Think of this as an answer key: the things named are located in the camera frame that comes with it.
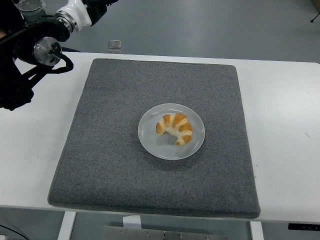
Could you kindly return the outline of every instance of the white paper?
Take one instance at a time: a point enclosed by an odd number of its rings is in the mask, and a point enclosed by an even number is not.
[[[141,229],[141,219],[139,215],[124,216],[123,217],[124,228]]]

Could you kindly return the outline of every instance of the gray floor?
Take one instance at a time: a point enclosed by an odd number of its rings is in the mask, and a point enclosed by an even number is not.
[[[45,2],[46,13],[53,14],[67,0]],[[122,54],[320,63],[320,17],[310,23],[317,14],[311,0],[119,0],[95,26],[85,27],[62,45],[107,53],[110,40],[121,40]],[[0,225],[32,240],[57,239],[62,217],[62,212],[0,208]],[[116,218],[119,223],[121,217],[80,215],[73,239],[92,231],[95,222]],[[175,220],[149,217],[145,226],[195,232],[214,232],[218,226]],[[286,223],[262,226],[266,240],[320,239],[319,232],[289,231]],[[22,239],[9,236],[10,240]]]

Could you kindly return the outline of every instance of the black cable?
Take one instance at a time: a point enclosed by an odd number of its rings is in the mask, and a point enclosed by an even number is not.
[[[22,235],[21,233],[13,230],[13,229],[11,229],[11,228],[9,228],[9,227],[7,227],[7,226],[3,226],[3,225],[0,224],[0,227],[3,227],[4,229],[8,229],[8,230],[10,230],[10,231],[12,231],[12,232],[14,232],[14,233],[16,233],[16,234],[19,234],[21,237],[25,238],[26,240],[29,240],[26,236]]]

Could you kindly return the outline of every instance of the plate rim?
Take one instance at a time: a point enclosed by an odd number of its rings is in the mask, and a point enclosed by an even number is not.
[[[142,128],[142,127],[141,127],[141,122],[142,122],[142,120],[144,119],[144,117],[145,117],[145,115],[146,115],[147,113],[149,113],[149,112],[152,111],[152,109],[158,108],[158,107],[164,106],[164,105],[169,105],[169,106],[175,105],[175,106],[180,106],[180,107],[186,108],[186,109],[192,111],[192,112],[199,118],[199,120],[200,120],[200,122],[201,122],[201,124],[202,124],[202,126],[203,126],[203,138],[202,138],[201,143],[199,144],[199,147],[198,147],[198,148],[196,149],[196,151],[194,151],[193,153],[191,153],[191,154],[189,154],[189,155],[187,155],[187,156],[184,156],[184,157],[177,158],[177,159],[171,159],[171,158],[167,158],[167,157],[155,155],[154,153],[150,152],[150,151],[146,148],[146,146],[142,143],[141,138],[140,138],[140,130],[141,130],[141,128]],[[153,156],[155,156],[155,157],[157,157],[157,158],[159,158],[159,159],[162,159],[162,160],[176,161],[176,160],[186,159],[186,158],[192,156],[193,154],[195,154],[195,153],[201,148],[201,146],[202,146],[202,144],[204,143],[205,138],[206,138],[206,128],[205,128],[205,124],[204,124],[204,122],[202,121],[201,117],[200,117],[195,111],[193,111],[191,108],[189,108],[189,107],[187,107],[187,106],[185,106],[185,105],[182,105],[182,104],[178,104],[178,103],[162,103],[162,104],[159,104],[159,105],[156,105],[156,106],[150,108],[149,110],[147,110],[147,111],[142,115],[142,117],[141,117],[141,119],[140,119],[140,121],[139,121],[139,124],[138,124],[138,138],[139,138],[139,141],[140,141],[141,145],[144,147],[144,149],[147,150],[147,152],[150,153],[151,155],[153,155]]]

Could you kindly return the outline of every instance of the metal plate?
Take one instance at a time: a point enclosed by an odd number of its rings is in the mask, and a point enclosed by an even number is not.
[[[163,240],[227,240],[227,237],[211,234],[165,231]]]
[[[104,226],[102,240],[164,240],[164,231]]]
[[[226,236],[104,226],[102,240],[227,240]]]

